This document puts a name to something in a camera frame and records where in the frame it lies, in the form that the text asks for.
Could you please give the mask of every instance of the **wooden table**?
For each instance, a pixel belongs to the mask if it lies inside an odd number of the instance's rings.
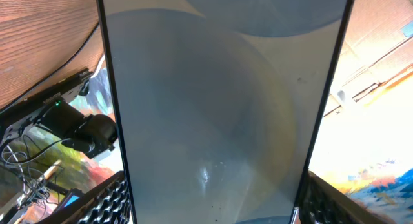
[[[96,0],[0,0],[0,107],[59,68],[98,22]],[[80,54],[31,93],[84,69],[94,70],[100,29]]]

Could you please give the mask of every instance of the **wood plank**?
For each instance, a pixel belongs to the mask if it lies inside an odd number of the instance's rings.
[[[98,22],[96,0],[0,0],[0,107],[61,66]],[[34,93],[94,70],[103,53],[100,29],[83,51]]]

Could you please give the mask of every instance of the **wooden floor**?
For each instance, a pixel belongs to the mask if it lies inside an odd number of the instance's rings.
[[[61,66],[98,22],[96,0],[0,0],[0,107]],[[83,51],[35,92],[87,67],[103,53],[100,29]]]

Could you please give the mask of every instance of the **black frame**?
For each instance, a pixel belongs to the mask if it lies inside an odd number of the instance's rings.
[[[129,168],[128,168],[128,160],[126,158],[126,149],[124,147],[125,142],[123,139],[123,131],[122,131],[122,122],[121,122],[121,116],[118,110],[119,103],[117,102],[117,93],[116,93],[116,83],[115,83],[115,75],[113,71],[113,64],[112,64],[112,55],[110,53],[110,44],[109,44],[109,36],[108,36],[108,28],[106,25],[106,15],[105,15],[105,7],[103,0],[96,0],[97,3],[97,13],[99,14],[99,23],[101,25],[101,33],[102,33],[102,40],[103,40],[103,48],[105,51],[106,55],[106,66],[108,68],[108,75],[109,75],[109,85],[110,85],[110,91],[112,93],[112,102],[114,106],[114,114],[115,114],[115,120],[116,120],[116,126],[117,126],[117,136],[119,138],[119,147],[121,149],[121,155],[122,155],[122,162],[123,162],[123,168],[125,170],[125,175],[126,175],[126,180],[130,181],[129,177]],[[321,124],[321,119],[323,118],[324,114],[324,109],[327,103],[327,98],[330,93],[330,87],[332,84],[332,80],[334,77],[334,72],[336,71],[336,66],[338,62],[338,58],[340,55],[341,51],[341,46],[343,45],[344,42],[344,36],[345,32],[348,26],[348,20],[350,19],[350,13],[351,9],[353,7],[354,0],[347,0],[345,9],[344,9],[344,15],[341,19],[340,23],[340,28],[339,32],[337,35],[337,40],[336,44],[334,46],[334,51],[332,55],[332,59],[330,62],[330,68],[328,69],[328,74],[327,74],[327,79],[325,82],[324,90],[323,90],[323,95],[321,96],[321,102],[319,106],[319,110],[317,113],[317,118],[316,118],[316,123],[313,128],[313,133],[311,136],[310,140],[310,146],[308,147],[308,152],[307,156],[305,159],[304,167],[303,167],[303,172],[301,173],[301,179],[299,182],[297,194],[296,194],[296,199],[294,201],[294,206],[298,207],[300,204],[301,200],[303,197],[301,196],[301,191],[306,191],[307,190],[307,185],[304,183],[306,177],[308,176],[308,166],[310,164],[310,159],[311,155],[314,149],[314,145],[316,143],[317,135],[318,135],[318,130]],[[132,218],[134,220],[134,223],[137,223],[136,219],[136,213],[135,213],[135,204],[134,204],[134,197],[132,194],[132,186],[130,183],[128,183],[128,189],[129,189],[129,194],[130,194],[130,201],[132,205]],[[291,216],[290,216],[290,222],[294,218],[294,213],[296,212],[295,209],[292,210]]]

